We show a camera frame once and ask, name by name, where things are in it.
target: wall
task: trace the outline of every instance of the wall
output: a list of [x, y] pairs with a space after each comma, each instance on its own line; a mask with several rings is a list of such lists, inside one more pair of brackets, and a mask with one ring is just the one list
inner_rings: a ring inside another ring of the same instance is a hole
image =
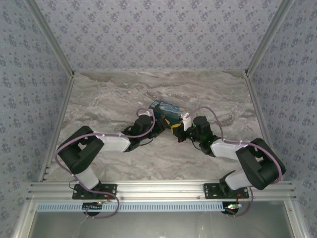
[[0, 1], [0, 237], [13, 233], [36, 181], [67, 86], [22, 0]]
[[74, 70], [245, 69], [280, 0], [37, 0]]
[[317, 237], [317, 2], [288, 12], [253, 82], [285, 178], [294, 180], [309, 230]]

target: marble surface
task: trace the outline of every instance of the marble surface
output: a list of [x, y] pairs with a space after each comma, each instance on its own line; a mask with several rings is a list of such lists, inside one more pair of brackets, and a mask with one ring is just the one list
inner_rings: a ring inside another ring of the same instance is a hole
[[[218, 115], [225, 138], [252, 140], [261, 131], [242, 73], [89, 72], [75, 74], [75, 82], [62, 124], [58, 145], [83, 125], [94, 131], [117, 133], [132, 125], [136, 110], [155, 99], [184, 107], [211, 107]], [[211, 129], [220, 130], [209, 111]], [[100, 152], [92, 162], [100, 180], [219, 179], [240, 167], [238, 161], [214, 158], [196, 150], [190, 141], [178, 143], [169, 130], [147, 146], [129, 153]], [[72, 177], [53, 161], [50, 181]]]

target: cable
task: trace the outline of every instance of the cable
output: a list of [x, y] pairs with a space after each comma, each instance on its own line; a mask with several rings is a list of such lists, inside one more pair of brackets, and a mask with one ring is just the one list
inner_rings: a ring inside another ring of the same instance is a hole
[[242, 200], [243, 200], [242, 206], [243, 206], [244, 205], [244, 196], [242, 196], [242, 194], [239, 192], [237, 193], [237, 196], [242, 198]]
[[74, 179], [74, 180], [72, 180], [72, 181], [69, 181], [69, 183], [68, 183], [69, 188], [72, 189], [72, 190], [74, 190], [75, 187], [71, 187], [70, 184], [71, 184], [71, 182], [74, 182], [74, 181], [77, 181], [77, 180]]
[[112, 212], [111, 214], [107, 215], [107, 216], [101, 216], [101, 217], [91, 217], [91, 216], [88, 216], [90, 218], [94, 218], [94, 219], [102, 219], [102, 218], [109, 218], [109, 217], [112, 217], [114, 216], [115, 214], [117, 214], [118, 210], [119, 210], [119, 207], [120, 207], [120, 201], [119, 199], [117, 198], [116, 195], [110, 193], [110, 192], [101, 192], [101, 191], [94, 191], [94, 190], [91, 190], [91, 189], [88, 189], [86, 186], [84, 186], [84, 184], [82, 184], [80, 182], [80, 180], [78, 179], [78, 177], [76, 175], [73, 175], [72, 172], [67, 168], [65, 167], [64, 165], [61, 164], [61, 162], [58, 160], [58, 154], [60, 151], [62, 151], [63, 149], [65, 149], [67, 146], [69, 146], [70, 144], [80, 140], [80, 139], [83, 139], [83, 138], [87, 138], [87, 137], [90, 137], [90, 136], [100, 136], [100, 137], [104, 137], [104, 136], [113, 136], [113, 137], [125, 137], [125, 138], [139, 138], [139, 137], [143, 137], [145, 135], [147, 135], [148, 133], [150, 133], [152, 131], [152, 129], [154, 128], [154, 125], [155, 125], [155, 116], [154, 114], [150, 111], [150, 114], [152, 115], [153, 117], [153, 123], [152, 123], [152, 126], [151, 128], [141, 134], [141, 135], [121, 135], [121, 134], [103, 134], [103, 133], [99, 133], [99, 132], [95, 132], [95, 133], [89, 133], [89, 134], [86, 134], [86, 135], [81, 135], [81, 136], [78, 136], [68, 142], [66, 142], [65, 144], [63, 144], [61, 147], [59, 147], [57, 149], [57, 151], [55, 152], [54, 154], [54, 159], [56, 161], [56, 163], [62, 167], [62, 169], [64, 169], [65, 171], [67, 171], [68, 173], [70, 173], [72, 176], [74, 176], [74, 178], [79, 182], [79, 184], [85, 189], [87, 190], [88, 192], [91, 192], [91, 193], [97, 193], [97, 194], [105, 194], [105, 195], [109, 195], [111, 197], [113, 197], [116, 201], [117, 201], [117, 208], [114, 212]]
[[211, 108], [209, 108], [209, 107], [199, 107], [199, 108], [196, 108], [196, 109], [195, 109], [192, 113], [190, 113], [186, 118], [192, 116], [195, 112], [197, 112], [197, 111], [200, 110], [200, 109], [208, 109], [209, 111], [211, 111], [211, 113], [213, 114], [213, 116], [214, 116], [214, 118], [216, 119], [217, 124], [218, 124], [218, 126], [219, 126], [219, 128], [220, 128], [220, 131], [221, 131], [221, 139], [222, 139], [223, 142], [228, 143], [228, 144], [233, 144], [233, 145], [251, 145], [251, 146], [253, 146], [253, 147], [255, 147], [255, 148], [257, 148], [257, 149], [263, 151], [263, 152], [264, 152], [267, 156], [269, 156], [269, 158], [274, 162], [274, 164], [276, 165], [277, 170], [278, 170], [278, 178], [277, 178], [272, 184], [278, 183], [278, 182], [280, 182], [280, 181], [282, 180], [282, 169], [281, 169], [280, 165], [278, 164], [278, 162], [276, 161], [276, 159], [275, 159], [266, 149], [264, 149], [264, 148], [262, 148], [262, 147], [260, 147], [260, 146], [258, 146], [258, 145], [256, 145], [256, 144], [254, 144], [254, 143], [251, 143], [251, 142], [236, 142], [236, 141], [227, 141], [227, 140], [224, 139], [224, 137], [223, 137], [223, 130], [222, 130], [222, 127], [221, 127], [220, 122], [219, 122], [219, 120], [218, 120], [218, 117], [217, 117], [217, 115], [214, 113], [214, 111], [213, 111]]
[[251, 207], [253, 205], [253, 191], [252, 191], [251, 187], [249, 187], [249, 189], [250, 189], [250, 193], [251, 193], [251, 202], [250, 202], [250, 205], [248, 206], [248, 208], [243, 213], [238, 214], [238, 215], [236, 215], [234, 212], [230, 211], [229, 209], [225, 209], [227, 212], [230, 212], [230, 213], [233, 214], [233, 215], [229, 215], [229, 216], [231, 216], [231, 217], [241, 217], [241, 216], [247, 214], [250, 211], [250, 209], [251, 209]]
[[145, 143], [145, 144], [142, 144], [142, 145], [139, 145], [139, 146], [148, 145], [148, 144], [150, 144], [152, 141], [153, 141], [153, 138], [152, 138], [149, 142], [147, 142], [147, 143]]
[[199, 149], [198, 147], [196, 147], [196, 145], [194, 144], [194, 141], [192, 140], [192, 143], [193, 143], [193, 146], [197, 149], [197, 150], [200, 150], [201, 151], [201, 149]]
[[88, 215], [88, 210], [89, 210], [92, 206], [94, 206], [94, 205], [89, 205], [89, 206], [86, 208], [85, 214], [86, 214], [87, 217], [94, 218], [93, 216], [89, 216], [89, 215]]
[[137, 112], [136, 112], [137, 117], [139, 117], [139, 111], [142, 111], [142, 110], [146, 110], [146, 111], [147, 111], [147, 109], [139, 108], [139, 109], [137, 110]]
[[78, 238], [80, 236], [80, 227], [84, 224], [84, 222], [88, 219], [88, 217], [85, 217], [85, 219], [79, 223], [79, 225], [77, 226], [77, 229], [75, 229], [73, 237], [72, 238]]

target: aluminum frame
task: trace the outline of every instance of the aluminum frame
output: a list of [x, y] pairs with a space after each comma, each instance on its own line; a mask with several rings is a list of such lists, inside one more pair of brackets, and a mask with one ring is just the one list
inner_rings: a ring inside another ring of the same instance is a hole
[[63, 120], [64, 120], [64, 116], [66, 113], [66, 109], [67, 109], [67, 105], [68, 105], [68, 101], [70, 98], [70, 94], [71, 94], [73, 85], [74, 85], [74, 77], [72, 75], [69, 79], [66, 93], [65, 93], [65, 96], [63, 99], [63, 103], [61, 105], [61, 108], [60, 108], [60, 111], [59, 111], [59, 114], [57, 117], [56, 125], [54, 127], [53, 135], [52, 135], [48, 150], [46, 152], [46, 155], [44, 157], [43, 165], [42, 165], [39, 179], [38, 179], [38, 181], [40, 181], [40, 182], [42, 182], [44, 180], [44, 176], [46, 174], [46, 170], [48, 168], [48, 165], [51, 163], [52, 158], [54, 156], [54, 153], [56, 151], [56, 146], [57, 146], [57, 141], [58, 141], [60, 130], [61, 130], [61, 125], [62, 125]]
[[260, 63], [264, 53], [273, 40], [278, 28], [282, 24], [286, 14], [293, 5], [294, 0], [282, 0], [275, 14], [267, 27], [264, 36], [262, 37], [256, 51], [254, 52], [249, 65], [247, 67], [248, 76], [252, 76], [258, 64]]
[[12, 238], [26, 238], [29, 236], [37, 206], [38, 203], [34, 201], [26, 202], [23, 205]]
[[[218, 181], [204, 180], [164, 180], [164, 181], [104, 181], [117, 184], [117, 197], [126, 202], [196, 202], [196, 201], [235, 201], [236, 199], [205, 199], [204, 183]], [[254, 201], [296, 200], [291, 181], [281, 181], [269, 185], [264, 190], [252, 189]], [[35, 202], [78, 202], [72, 199], [73, 190], [68, 182], [35, 182], [30, 186], [27, 200]]]
[[[256, 95], [256, 91], [252, 82], [252, 78], [250, 78], [248, 75], [246, 75], [246, 82], [247, 86], [249, 88], [251, 100], [253, 103], [253, 106], [256, 110], [256, 115], [258, 117], [260, 129], [263, 135], [264, 141], [269, 145], [272, 150], [274, 150], [272, 140], [269, 136], [268, 128], [265, 123], [265, 119], [261, 110], [261, 106], [258, 100], [258, 97]], [[304, 217], [302, 215], [302, 212], [300, 210], [300, 206], [297, 200], [285, 200], [284, 201], [285, 208], [287, 210], [287, 215], [289, 222], [291, 224], [293, 234], [297, 238], [310, 238], [307, 226], [304, 221]]]
[[60, 65], [63, 67], [63, 69], [65, 70], [65, 72], [71, 76], [73, 70], [71, 69], [71, 66], [63, 52], [63, 50], [61, 49], [61, 47], [59, 46], [57, 39], [54, 36], [53, 31], [51, 30], [50, 26], [48, 25], [48, 23], [46, 22], [45, 17], [43, 16], [39, 6], [37, 5], [37, 3], [35, 2], [35, 0], [24, 0], [25, 4], [27, 5], [27, 7], [29, 8], [31, 14], [34, 17], [34, 20], [36, 21], [36, 23], [38, 24], [39, 28], [41, 29], [42, 33], [44, 34], [47, 42], [49, 43], [49, 45], [51, 46], [53, 52], [55, 53]]

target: battery box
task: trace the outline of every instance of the battery box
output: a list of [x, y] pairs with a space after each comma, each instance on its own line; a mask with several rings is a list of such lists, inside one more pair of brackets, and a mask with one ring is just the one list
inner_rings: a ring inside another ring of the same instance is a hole
[[170, 126], [181, 122], [181, 114], [185, 112], [185, 108], [174, 106], [160, 100], [155, 100], [150, 106], [154, 112], [155, 118], [166, 118], [170, 122]]

